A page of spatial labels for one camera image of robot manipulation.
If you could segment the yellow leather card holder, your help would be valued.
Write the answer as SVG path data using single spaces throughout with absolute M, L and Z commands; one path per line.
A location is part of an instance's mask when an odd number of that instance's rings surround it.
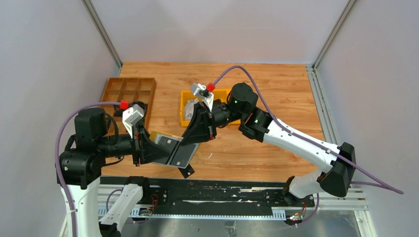
M 177 168 L 186 168 L 191 159 L 194 157 L 200 144 L 195 143 L 181 146 L 180 143 L 182 139 L 182 137 L 178 137 L 173 134 L 153 131 L 150 134 L 150 140 L 152 140 L 159 147 L 167 150 L 169 152 L 169 156 L 155 159 L 152 163 L 169 165 Z

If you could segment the grey credit card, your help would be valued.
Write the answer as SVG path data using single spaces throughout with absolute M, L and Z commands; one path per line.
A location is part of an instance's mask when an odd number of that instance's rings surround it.
M 178 170 L 180 171 L 184 179 L 187 179 L 188 177 L 190 177 L 192 174 L 195 173 L 195 170 L 193 169 L 191 164 L 188 164 L 185 168 L 178 168 Z

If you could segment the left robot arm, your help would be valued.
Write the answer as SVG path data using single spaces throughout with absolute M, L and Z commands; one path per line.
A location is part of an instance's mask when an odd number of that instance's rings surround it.
M 96 105 L 71 114 L 72 135 L 62 153 L 55 151 L 57 182 L 61 186 L 68 221 L 74 237 L 119 237 L 131 211 L 139 202 L 157 203 L 148 178 L 130 176 L 114 205 L 98 217 L 98 190 L 106 158 L 132 156 L 135 165 L 167 158 L 170 152 L 150 140 L 142 122 L 142 109 L 124 111 L 127 133 L 108 136 L 113 118 Z

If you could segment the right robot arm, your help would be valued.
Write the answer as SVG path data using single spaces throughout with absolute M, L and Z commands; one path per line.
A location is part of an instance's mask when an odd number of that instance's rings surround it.
M 303 176 L 290 177 L 282 191 L 286 200 L 302 199 L 319 192 L 341 198 L 347 195 L 355 168 L 344 159 L 355 160 L 352 145 L 320 141 L 272 118 L 256 106 L 259 96 L 244 82 L 232 87 L 225 103 L 214 99 L 212 87 L 211 84 L 192 84 L 192 94 L 201 100 L 194 105 L 181 146 L 213 140 L 218 128 L 240 121 L 239 131 L 247 138 L 291 151 L 318 168 Z

